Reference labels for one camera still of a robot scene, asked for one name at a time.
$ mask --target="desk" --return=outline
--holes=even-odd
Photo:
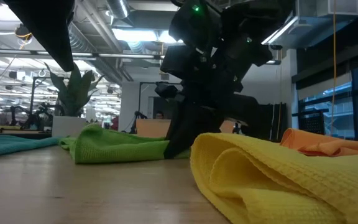
[[[74,165],[61,148],[0,156],[0,223],[228,223],[188,159]]]
[[[169,119],[137,119],[137,135],[149,138],[160,138],[167,135],[171,120]],[[222,133],[232,133],[234,122],[224,121],[221,125]]]

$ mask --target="green light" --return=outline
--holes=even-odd
[[[198,12],[198,11],[200,10],[200,7],[194,5],[194,6],[193,6],[193,9],[194,9],[194,11]]]

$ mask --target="cloth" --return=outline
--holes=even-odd
[[[358,223],[358,155],[306,156],[237,134],[191,148],[201,193],[233,223]]]
[[[133,134],[87,125],[78,138],[63,138],[59,145],[69,150],[76,164],[151,161],[164,159],[168,145],[164,138],[143,138]],[[189,157],[185,151],[177,158]]]
[[[0,155],[38,149],[41,147],[53,146],[57,144],[58,138],[33,140],[15,136],[0,135]]]
[[[358,154],[358,142],[289,128],[280,143],[308,156],[350,156]]]

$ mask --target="yellow towel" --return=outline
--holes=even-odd
[[[237,134],[202,134],[191,171],[233,223],[358,223],[358,155],[308,157]]]

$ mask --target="potted plant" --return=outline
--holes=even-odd
[[[58,99],[62,103],[64,116],[53,117],[52,136],[76,136],[86,124],[84,118],[80,118],[81,110],[89,102],[94,92],[98,91],[96,85],[103,78],[101,76],[96,82],[92,70],[87,71],[82,77],[80,70],[74,63],[74,70],[71,71],[68,85],[66,86],[63,78],[51,72],[50,78],[53,85],[58,89]]]

